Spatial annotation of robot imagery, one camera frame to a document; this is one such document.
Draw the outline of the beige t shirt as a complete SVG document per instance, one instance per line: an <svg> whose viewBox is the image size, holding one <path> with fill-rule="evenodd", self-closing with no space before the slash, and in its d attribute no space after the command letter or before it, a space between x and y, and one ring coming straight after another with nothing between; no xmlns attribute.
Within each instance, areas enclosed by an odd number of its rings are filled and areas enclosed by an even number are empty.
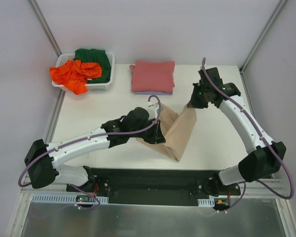
<svg viewBox="0 0 296 237"><path fill-rule="evenodd" d="M197 122L196 110L184 106L182 112L178 114L166 105L162 107L160 125L166 142L152 145L142 138L137 138L136 141L171 159L180 161Z"/></svg>

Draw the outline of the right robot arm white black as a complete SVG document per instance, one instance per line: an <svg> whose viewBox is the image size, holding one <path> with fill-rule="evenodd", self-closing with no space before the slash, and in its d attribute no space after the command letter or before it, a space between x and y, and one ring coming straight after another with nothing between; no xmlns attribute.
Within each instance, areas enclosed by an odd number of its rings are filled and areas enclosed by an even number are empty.
<svg viewBox="0 0 296 237"><path fill-rule="evenodd" d="M223 83L216 67L199 70L200 80L193 84L188 108L204 109L210 103L229 119L239 134L247 156L237 165L221 170L214 176L212 189L223 195L230 185L253 182L272 175L281 168L286 146L267 135L247 110L240 90L232 83Z"/></svg>

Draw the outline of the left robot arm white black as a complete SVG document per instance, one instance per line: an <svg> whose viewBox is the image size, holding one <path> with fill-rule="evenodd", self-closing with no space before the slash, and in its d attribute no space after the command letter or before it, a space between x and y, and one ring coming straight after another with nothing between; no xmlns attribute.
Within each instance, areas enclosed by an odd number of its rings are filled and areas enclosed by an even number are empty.
<svg viewBox="0 0 296 237"><path fill-rule="evenodd" d="M161 111L158 105L137 107L126 116L67 141L49 144L41 139L34 141L25 157L30 186L41 189L57 181L75 185L83 192L91 191L95 181L90 168L66 163L84 154L124 145L130 138L141 138L152 145L165 143L160 128Z"/></svg>

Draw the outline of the lavender folded t shirt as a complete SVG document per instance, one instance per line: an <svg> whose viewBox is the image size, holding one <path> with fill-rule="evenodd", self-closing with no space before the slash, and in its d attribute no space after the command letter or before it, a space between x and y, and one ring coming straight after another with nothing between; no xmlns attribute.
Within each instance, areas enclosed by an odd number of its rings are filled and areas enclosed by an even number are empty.
<svg viewBox="0 0 296 237"><path fill-rule="evenodd" d="M164 91L136 91L134 92L136 95L172 95L172 92L164 92Z"/></svg>

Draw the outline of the pink folded t shirt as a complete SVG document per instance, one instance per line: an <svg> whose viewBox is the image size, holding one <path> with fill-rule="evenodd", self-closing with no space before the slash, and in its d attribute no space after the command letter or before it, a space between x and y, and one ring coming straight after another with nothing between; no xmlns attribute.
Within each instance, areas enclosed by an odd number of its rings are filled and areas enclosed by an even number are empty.
<svg viewBox="0 0 296 237"><path fill-rule="evenodd" d="M136 60L129 69L132 74L132 92L162 92L172 94L174 83L174 61L148 62Z"/></svg>

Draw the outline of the orange t shirt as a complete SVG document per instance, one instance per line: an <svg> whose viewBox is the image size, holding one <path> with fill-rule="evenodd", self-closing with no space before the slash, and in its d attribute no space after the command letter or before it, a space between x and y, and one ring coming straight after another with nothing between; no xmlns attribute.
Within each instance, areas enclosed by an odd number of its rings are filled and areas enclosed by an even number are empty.
<svg viewBox="0 0 296 237"><path fill-rule="evenodd" d="M50 67L49 72L53 82L80 95L88 91L87 79L100 78L103 70L98 63L69 60L62 66Z"/></svg>

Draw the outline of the white plastic basket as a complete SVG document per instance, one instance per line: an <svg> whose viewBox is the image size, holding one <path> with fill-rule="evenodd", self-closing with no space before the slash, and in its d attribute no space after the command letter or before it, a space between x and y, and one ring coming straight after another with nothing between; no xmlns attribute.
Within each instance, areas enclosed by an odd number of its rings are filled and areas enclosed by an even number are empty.
<svg viewBox="0 0 296 237"><path fill-rule="evenodd" d="M61 54L49 72L52 85L76 95L106 91L113 81L115 56L98 49L78 49Z"/></svg>

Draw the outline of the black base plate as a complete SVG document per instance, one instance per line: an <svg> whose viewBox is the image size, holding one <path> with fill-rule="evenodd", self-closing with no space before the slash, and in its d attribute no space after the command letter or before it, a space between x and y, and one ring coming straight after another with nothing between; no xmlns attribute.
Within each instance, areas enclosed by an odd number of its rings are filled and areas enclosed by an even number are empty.
<svg viewBox="0 0 296 237"><path fill-rule="evenodd" d="M89 168L87 177L79 188L110 204L197 206L210 196L240 195L236 184L221 184L216 170Z"/></svg>

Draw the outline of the right aluminium frame post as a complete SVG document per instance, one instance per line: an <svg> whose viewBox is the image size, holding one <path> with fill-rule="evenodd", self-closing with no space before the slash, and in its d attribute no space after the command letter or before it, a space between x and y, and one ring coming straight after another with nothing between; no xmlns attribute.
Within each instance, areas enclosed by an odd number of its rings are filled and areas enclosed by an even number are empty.
<svg viewBox="0 0 296 237"><path fill-rule="evenodd" d="M254 42L252 48L250 49L244 63L240 67L239 71L242 75L245 70L247 69L248 65L252 61L253 57L255 56L256 52L258 51L259 47L261 46L262 42L266 38L268 32L271 30L272 26L274 25L275 21L279 17L280 13L283 11L284 7L288 3L288 0L279 0L272 11L270 17L268 18L266 24L264 25L262 31L260 32L258 38Z"/></svg>

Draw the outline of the aluminium frame post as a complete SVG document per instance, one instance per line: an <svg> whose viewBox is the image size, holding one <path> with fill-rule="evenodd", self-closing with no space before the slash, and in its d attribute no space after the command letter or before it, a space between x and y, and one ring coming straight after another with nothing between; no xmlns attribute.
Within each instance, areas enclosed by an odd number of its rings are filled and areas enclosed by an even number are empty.
<svg viewBox="0 0 296 237"><path fill-rule="evenodd" d="M260 32L258 38L254 42L252 48L250 49L244 63L240 67L239 71L242 75L245 70L247 69L248 65L252 61L253 57L255 56L256 52L258 51L259 47L261 46L262 42L266 38L268 32L271 30L272 26L274 25L275 21L279 17L280 13L283 11L284 7L288 3L288 0L279 0L272 11L270 17L268 18L266 24L264 25L262 31Z"/></svg>
<svg viewBox="0 0 296 237"><path fill-rule="evenodd" d="M55 55L59 57L62 54L62 51L48 25L46 18L43 15L41 8L39 7L36 0L27 0L32 12L34 13L42 31L44 32L50 46L52 47Z"/></svg>

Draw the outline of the left aluminium frame post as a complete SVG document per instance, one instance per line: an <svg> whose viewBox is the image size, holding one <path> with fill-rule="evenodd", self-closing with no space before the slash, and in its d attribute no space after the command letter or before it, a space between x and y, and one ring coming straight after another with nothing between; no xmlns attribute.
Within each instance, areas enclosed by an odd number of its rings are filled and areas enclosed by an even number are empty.
<svg viewBox="0 0 296 237"><path fill-rule="evenodd" d="M32 12L34 13L42 31L44 32L50 46L52 47L55 55L59 57L62 54L62 51L48 25L46 18L43 15L41 8L39 7L36 0L27 0Z"/></svg>

